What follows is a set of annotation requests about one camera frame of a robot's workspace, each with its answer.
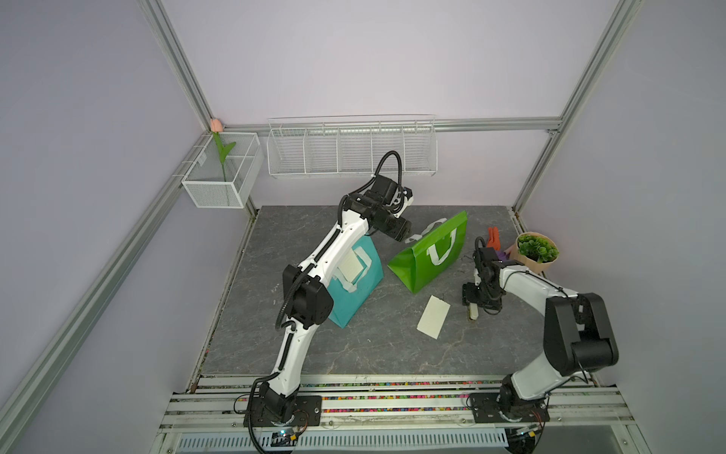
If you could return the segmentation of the beige mini stapler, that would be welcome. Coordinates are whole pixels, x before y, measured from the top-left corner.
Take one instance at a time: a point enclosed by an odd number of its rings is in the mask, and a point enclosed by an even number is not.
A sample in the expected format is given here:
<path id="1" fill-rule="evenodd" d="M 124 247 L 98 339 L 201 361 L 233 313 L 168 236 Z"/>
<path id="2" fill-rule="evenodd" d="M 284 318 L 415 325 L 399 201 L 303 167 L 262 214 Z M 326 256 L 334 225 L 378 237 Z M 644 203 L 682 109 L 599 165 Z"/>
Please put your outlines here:
<path id="1" fill-rule="evenodd" d="M 476 304 L 468 305 L 468 318 L 470 321 L 476 321 L 479 317 L 478 306 Z"/>

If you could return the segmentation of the teal paper bag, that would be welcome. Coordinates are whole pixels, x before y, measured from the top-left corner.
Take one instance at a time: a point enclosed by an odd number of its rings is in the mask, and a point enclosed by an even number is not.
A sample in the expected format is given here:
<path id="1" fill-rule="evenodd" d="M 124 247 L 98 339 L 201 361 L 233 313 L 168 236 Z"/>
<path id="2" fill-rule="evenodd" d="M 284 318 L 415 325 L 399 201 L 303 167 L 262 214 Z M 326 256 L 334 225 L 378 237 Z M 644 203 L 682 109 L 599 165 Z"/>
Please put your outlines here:
<path id="1" fill-rule="evenodd" d="M 384 276 L 380 257 L 369 236 L 363 236 L 347 253 L 349 251 L 355 252 L 364 264 L 365 271 L 355 284 L 341 282 L 338 268 L 333 274 L 328 291 L 334 300 L 334 306 L 328 319 L 340 328 L 347 327 Z"/>

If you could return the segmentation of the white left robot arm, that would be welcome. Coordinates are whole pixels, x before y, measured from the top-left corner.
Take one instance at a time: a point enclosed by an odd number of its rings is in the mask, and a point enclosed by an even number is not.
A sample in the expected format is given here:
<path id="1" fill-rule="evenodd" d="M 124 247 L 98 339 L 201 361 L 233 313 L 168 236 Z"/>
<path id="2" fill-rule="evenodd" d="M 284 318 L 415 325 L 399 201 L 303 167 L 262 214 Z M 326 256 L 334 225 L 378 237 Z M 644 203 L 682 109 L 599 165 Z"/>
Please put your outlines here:
<path id="1" fill-rule="evenodd" d="M 283 272 L 284 300 L 275 327 L 284 331 L 271 374 L 254 380 L 246 408 L 246 422 L 253 427 L 255 412 L 275 424 L 294 418 L 296 397 L 309 346 L 319 326 L 334 308 L 328 287 L 335 270 L 353 246 L 374 229 L 401 241 L 410 233 L 410 222 L 402 217 L 412 200 L 408 189 L 391 194 L 368 190 L 344 196 L 338 206 L 336 224 L 317 248 L 299 265 Z"/>

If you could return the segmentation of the cream lined receipt paper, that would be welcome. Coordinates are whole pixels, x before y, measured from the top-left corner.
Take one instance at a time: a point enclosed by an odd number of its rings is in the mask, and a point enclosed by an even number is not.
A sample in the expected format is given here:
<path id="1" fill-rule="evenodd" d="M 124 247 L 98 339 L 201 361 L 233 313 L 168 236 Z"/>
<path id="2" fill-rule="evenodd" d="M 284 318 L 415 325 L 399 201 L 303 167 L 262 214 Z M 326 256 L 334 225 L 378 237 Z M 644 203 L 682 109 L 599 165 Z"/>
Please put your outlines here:
<path id="1" fill-rule="evenodd" d="M 354 251 L 349 251 L 338 264 L 340 281 L 355 284 L 357 278 L 365 271 L 364 264 L 358 259 Z"/>

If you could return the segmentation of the green paper bag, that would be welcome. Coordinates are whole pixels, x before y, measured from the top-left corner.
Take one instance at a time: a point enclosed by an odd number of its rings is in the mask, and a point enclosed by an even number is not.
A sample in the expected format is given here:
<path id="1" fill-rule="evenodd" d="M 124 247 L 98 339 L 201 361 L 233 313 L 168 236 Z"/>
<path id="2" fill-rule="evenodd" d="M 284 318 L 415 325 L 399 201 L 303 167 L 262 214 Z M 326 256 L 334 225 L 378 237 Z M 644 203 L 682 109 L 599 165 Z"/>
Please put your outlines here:
<path id="1" fill-rule="evenodd" d="M 466 211 L 431 222 L 406 240 L 408 247 L 389 261 L 388 268 L 409 291 L 418 293 L 459 259 L 467 224 Z"/>

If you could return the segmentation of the beige pot green plant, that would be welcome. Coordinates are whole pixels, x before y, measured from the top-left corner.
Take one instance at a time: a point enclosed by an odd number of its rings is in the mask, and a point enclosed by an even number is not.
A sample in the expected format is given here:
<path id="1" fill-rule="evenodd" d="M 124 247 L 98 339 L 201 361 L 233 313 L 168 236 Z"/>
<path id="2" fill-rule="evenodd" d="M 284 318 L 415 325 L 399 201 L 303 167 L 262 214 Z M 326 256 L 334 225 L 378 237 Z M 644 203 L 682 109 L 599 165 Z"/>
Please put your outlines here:
<path id="1" fill-rule="evenodd" d="M 543 234 L 525 232 L 506 249 L 510 260 L 517 261 L 535 274 L 545 272 L 560 256 L 555 242 Z"/>

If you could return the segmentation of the white mesh corner basket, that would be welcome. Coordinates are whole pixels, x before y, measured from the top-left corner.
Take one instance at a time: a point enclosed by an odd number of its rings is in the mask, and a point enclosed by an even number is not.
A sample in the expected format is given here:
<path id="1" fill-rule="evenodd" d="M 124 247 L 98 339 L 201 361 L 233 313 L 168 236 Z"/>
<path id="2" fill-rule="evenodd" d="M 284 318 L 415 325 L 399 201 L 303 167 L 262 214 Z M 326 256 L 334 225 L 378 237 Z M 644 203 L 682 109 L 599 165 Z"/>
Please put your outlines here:
<path id="1" fill-rule="evenodd" d="M 243 209 L 263 164 L 257 134 L 212 132 L 181 183 L 198 208 Z"/>

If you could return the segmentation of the pink artificial tulip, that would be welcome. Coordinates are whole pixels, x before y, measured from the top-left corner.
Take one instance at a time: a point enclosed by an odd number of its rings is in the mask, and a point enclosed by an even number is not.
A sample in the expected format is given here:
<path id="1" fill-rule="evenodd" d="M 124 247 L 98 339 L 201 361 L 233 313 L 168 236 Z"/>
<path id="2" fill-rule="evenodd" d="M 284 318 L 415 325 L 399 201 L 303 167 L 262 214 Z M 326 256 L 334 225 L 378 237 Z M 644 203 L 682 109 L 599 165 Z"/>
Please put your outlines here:
<path id="1" fill-rule="evenodd" d="M 236 147 L 236 142 L 225 143 L 222 140 L 221 134 L 224 132 L 224 125 L 218 118 L 210 120 L 210 131 L 213 134 L 213 140 L 217 147 L 217 154 L 219 155 L 219 164 L 222 171 L 223 181 L 227 182 L 226 173 L 226 159 L 231 151 Z"/>

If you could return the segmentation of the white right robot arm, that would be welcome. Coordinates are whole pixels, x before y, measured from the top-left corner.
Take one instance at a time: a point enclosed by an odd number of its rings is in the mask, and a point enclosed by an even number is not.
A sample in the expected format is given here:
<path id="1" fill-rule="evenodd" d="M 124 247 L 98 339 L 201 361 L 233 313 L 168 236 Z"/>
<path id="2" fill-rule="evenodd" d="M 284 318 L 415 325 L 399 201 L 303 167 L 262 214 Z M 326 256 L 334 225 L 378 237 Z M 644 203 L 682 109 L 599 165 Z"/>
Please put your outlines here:
<path id="1" fill-rule="evenodd" d="M 473 253 L 474 280 L 462 286 L 462 303 L 489 315 L 503 310 L 512 294 L 544 317 L 542 353 L 524 368 L 505 376 L 499 394 L 473 395 L 493 417 L 508 422 L 548 419 L 546 398 L 574 376 L 615 365 L 619 352 L 604 300 L 595 293 L 565 289 L 534 274 L 515 260 L 502 260 L 480 236 Z"/>

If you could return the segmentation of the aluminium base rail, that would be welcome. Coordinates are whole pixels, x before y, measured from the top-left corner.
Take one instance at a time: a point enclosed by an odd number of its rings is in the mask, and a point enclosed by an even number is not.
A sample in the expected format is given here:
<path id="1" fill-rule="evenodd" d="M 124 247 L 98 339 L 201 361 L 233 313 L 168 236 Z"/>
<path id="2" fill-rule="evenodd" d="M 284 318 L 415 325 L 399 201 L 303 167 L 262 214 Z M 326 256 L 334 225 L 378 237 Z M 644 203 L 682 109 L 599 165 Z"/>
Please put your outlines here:
<path id="1" fill-rule="evenodd" d="M 576 379 L 504 417 L 499 376 L 307 375 L 290 423 L 246 420 L 253 378 L 204 376 L 171 397 L 155 453 L 646 453 L 618 388 Z"/>

